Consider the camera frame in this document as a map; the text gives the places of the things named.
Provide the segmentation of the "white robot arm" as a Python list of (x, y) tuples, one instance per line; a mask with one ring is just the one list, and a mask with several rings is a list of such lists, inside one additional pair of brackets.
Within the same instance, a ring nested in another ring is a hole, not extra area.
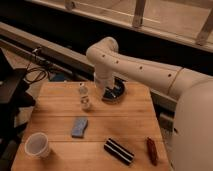
[(112, 74), (117, 72), (175, 100), (173, 171), (213, 171), (213, 76), (121, 55), (112, 37), (90, 46), (86, 57), (94, 65), (100, 92), (114, 86)]

